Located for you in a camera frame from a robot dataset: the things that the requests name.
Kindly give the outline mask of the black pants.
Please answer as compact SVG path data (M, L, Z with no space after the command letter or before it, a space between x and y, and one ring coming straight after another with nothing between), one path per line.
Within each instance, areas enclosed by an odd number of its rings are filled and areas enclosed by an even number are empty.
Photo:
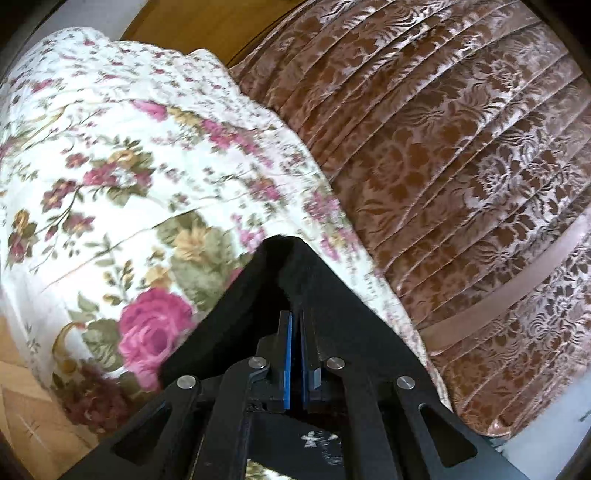
M256 355L260 339L276 334L283 311L294 318L290 407L253 415L247 462L295 479L353 479L346 474L342 447L344 407L322 380L322 366L308 358L301 314L317 311L345 319L348 330L360 329L362 318L373 315L393 329L303 241L264 241L211 314L164 363L160 377L169 382L184 374L198 380L223 375Z

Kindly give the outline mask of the plain brown curtain band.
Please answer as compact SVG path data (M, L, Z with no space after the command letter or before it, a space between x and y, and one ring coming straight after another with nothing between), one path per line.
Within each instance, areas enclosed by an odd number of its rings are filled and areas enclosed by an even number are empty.
M590 233L590 209L584 212L532 264L482 301L422 332L427 350L438 355L477 333L558 268Z

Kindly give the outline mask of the floral bedspread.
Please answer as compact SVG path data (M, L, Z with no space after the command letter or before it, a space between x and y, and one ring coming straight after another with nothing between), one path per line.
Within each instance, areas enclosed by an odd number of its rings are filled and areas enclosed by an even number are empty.
M159 389L274 235L303 239L428 362L308 148L211 52L67 28L2 81L1 311L81 430L105 436Z

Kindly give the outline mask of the brown floral curtain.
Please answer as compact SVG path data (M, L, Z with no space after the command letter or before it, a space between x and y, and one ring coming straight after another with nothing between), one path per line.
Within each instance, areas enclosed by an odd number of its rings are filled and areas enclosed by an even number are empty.
M231 73L307 145L421 337L590 209L590 83L522 1L308 1ZM474 430L525 428L590 365L590 233L430 355Z

